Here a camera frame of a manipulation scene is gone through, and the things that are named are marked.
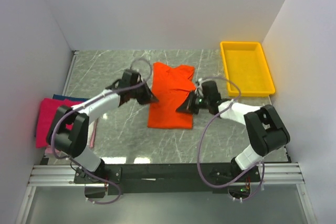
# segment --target table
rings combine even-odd
[[[181,64],[195,67],[194,79],[224,74],[219,50],[98,50],[77,51],[69,71],[65,95],[90,98],[100,93],[131,61],[145,57],[151,63],[160,61],[171,67]],[[149,73],[142,62],[135,65],[143,77]],[[222,98],[227,96],[226,83],[218,81]],[[242,103],[263,106],[269,97],[241,98]],[[114,163],[195,163],[196,149],[206,123],[211,119],[207,111],[194,116],[192,130],[162,130],[147,128],[149,106],[129,101],[114,111],[106,112],[98,122],[93,151],[108,164]],[[249,144],[246,128],[236,122],[215,120],[209,127],[201,160],[230,162]],[[269,154],[266,162],[288,162],[285,148]],[[68,164],[66,160],[50,157],[48,164]]]

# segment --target white wall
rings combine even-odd
[[[284,0],[46,0],[72,49],[263,41]]]
[[[0,222],[14,223],[36,158],[38,106],[62,91],[71,51],[44,0],[0,6]]]
[[[319,223],[336,222],[336,3],[286,0],[263,47]]]

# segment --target yellow tray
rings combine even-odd
[[[221,42],[226,78],[233,81],[244,97],[266,97],[275,93],[272,77],[261,44],[258,42]],[[229,96],[238,90],[227,83]]]

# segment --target blue cloth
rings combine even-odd
[[[54,94],[52,96],[52,98],[55,99],[55,100],[61,100],[61,101],[64,101],[65,99],[67,99],[67,100],[70,100],[70,101],[73,101],[73,102],[85,102],[85,101],[88,100],[86,98],[66,97],[66,96],[60,95],[60,94]]]

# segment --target orange t-shirt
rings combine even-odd
[[[163,63],[153,64],[152,92],[158,98],[158,103],[149,107],[149,128],[161,129],[192,129],[193,115],[178,113],[176,109],[195,90],[192,83],[195,68],[180,65],[171,68]]]

